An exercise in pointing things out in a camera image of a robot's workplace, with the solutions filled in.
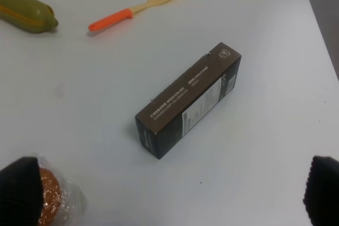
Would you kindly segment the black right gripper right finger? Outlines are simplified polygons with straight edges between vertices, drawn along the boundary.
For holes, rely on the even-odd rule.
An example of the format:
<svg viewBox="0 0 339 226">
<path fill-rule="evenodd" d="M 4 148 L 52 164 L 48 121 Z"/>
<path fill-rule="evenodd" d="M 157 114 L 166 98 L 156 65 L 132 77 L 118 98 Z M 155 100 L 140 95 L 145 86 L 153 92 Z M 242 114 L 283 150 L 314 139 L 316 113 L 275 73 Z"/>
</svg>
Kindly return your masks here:
<svg viewBox="0 0 339 226">
<path fill-rule="evenodd" d="M 338 161 L 314 156 L 303 203 L 312 225 L 338 225 Z"/>
</svg>

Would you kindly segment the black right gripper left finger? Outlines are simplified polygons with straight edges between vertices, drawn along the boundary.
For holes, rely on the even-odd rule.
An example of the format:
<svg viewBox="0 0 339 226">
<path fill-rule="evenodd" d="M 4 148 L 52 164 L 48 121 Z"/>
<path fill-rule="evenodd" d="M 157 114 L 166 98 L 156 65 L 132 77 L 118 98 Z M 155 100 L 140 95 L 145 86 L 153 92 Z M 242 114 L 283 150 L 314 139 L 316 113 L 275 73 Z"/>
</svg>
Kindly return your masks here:
<svg viewBox="0 0 339 226">
<path fill-rule="evenodd" d="M 21 157 L 1 170 L 1 225 L 37 225 L 42 208 L 36 157 Z"/>
</svg>

